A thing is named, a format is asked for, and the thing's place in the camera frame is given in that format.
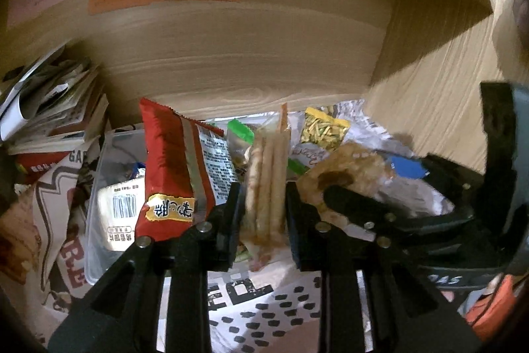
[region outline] yellow label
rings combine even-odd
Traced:
[[[149,206],[145,217],[152,222],[160,220],[193,221],[195,211],[194,198],[175,198],[174,196],[156,193],[146,203]]]
[[[320,118],[321,120],[329,121],[330,123],[334,123],[334,124],[340,125],[342,127],[350,127],[351,126],[351,122],[350,121],[344,120],[342,118],[331,117],[329,114],[326,114],[323,111],[317,110],[316,108],[307,107],[305,112],[307,114],[310,114],[311,116],[314,116],[315,118]]]

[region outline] yellow snack package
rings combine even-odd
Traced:
[[[301,133],[301,142],[311,142],[327,151],[336,150],[343,141],[351,123],[334,118],[316,108],[305,110],[305,124]]]

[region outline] breadstick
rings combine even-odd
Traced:
[[[273,153],[273,177],[270,198],[270,240],[275,245],[283,242],[285,220],[285,186],[290,144],[290,129],[276,134]]]
[[[247,171],[246,212],[244,213],[242,229],[252,237],[256,232],[257,197],[259,196],[261,165],[263,165],[263,149],[264,137],[261,133],[257,133],[253,141],[250,153],[250,166]]]
[[[274,142],[274,133],[267,133],[264,138],[263,164],[261,165],[257,197],[256,240],[261,244],[268,243],[270,237],[270,183],[272,180]]]

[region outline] cable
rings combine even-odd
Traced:
[[[498,284],[494,288],[494,291],[493,291],[492,295],[490,295],[490,300],[489,300],[488,304],[485,306],[485,309],[472,321],[472,323],[470,323],[471,327],[473,327],[486,314],[486,312],[489,311],[489,308],[492,305],[492,303],[494,302],[494,299],[496,299],[496,295],[498,294],[499,289],[502,286],[506,275],[507,274],[502,274],[501,278],[498,281]]]

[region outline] nutrition label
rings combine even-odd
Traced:
[[[211,189],[215,196],[216,205],[224,204],[228,199],[229,187],[232,182],[237,182],[235,169],[228,153],[225,140],[211,136],[198,128],[204,164],[210,178]]]

